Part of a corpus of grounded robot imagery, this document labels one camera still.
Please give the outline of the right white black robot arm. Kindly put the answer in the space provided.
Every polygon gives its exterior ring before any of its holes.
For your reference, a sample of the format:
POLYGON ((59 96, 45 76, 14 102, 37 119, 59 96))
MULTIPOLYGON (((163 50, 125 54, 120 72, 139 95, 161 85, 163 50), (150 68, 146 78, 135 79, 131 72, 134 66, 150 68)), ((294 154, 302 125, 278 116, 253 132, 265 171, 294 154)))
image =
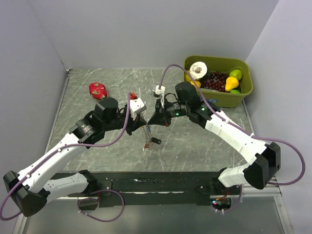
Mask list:
POLYGON ((214 133, 243 156, 246 164, 219 171, 218 178, 213 182, 216 193, 224 194, 234 185, 247 183, 256 189, 264 189, 280 169, 279 145, 254 139, 239 130, 238 125, 217 106, 212 104, 207 107, 190 83, 177 84, 175 91, 176 101, 169 102, 165 97, 165 88, 155 87, 157 101, 149 124, 169 126, 173 118, 187 116, 191 122, 214 133))

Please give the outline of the red dragon fruit toy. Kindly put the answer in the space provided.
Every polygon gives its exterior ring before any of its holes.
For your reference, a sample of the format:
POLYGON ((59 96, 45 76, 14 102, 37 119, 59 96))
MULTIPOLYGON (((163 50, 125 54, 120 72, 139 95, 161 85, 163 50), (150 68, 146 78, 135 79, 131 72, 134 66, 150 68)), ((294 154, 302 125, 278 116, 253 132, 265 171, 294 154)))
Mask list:
POLYGON ((89 85, 89 93, 96 100, 108 97, 106 87, 102 83, 94 82, 89 85))

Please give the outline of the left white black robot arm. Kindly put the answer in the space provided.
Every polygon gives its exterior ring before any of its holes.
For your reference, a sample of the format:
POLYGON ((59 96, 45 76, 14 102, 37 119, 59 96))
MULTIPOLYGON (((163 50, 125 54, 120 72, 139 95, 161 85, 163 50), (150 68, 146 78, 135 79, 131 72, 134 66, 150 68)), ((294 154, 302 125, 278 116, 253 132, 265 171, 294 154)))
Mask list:
POLYGON ((105 133, 121 130, 118 139, 124 133, 129 135, 146 124, 141 113, 146 105, 140 98, 128 98, 124 111, 118 109, 118 101, 105 97, 99 101, 94 110, 85 115, 50 151, 27 168, 19 171, 9 171, 3 176, 8 197, 19 208, 20 214, 30 217, 39 212, 47 203, 74 193, 91 196, 95 193, 97 182, 87 170, 73 176, 53 180, 58 170, 75 156, 89 148, 104 148, 115 144, 99 144, 105 133))

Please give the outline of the black key fob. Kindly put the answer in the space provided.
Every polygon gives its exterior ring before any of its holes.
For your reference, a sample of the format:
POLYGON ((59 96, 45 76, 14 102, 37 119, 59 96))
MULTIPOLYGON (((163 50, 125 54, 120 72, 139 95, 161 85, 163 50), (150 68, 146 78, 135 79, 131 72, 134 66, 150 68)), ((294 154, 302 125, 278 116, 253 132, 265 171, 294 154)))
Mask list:
POLYGON ((162 141, 158 138, 152 137, 151 138, 151 142, 160 145, 162 143, 162 141))

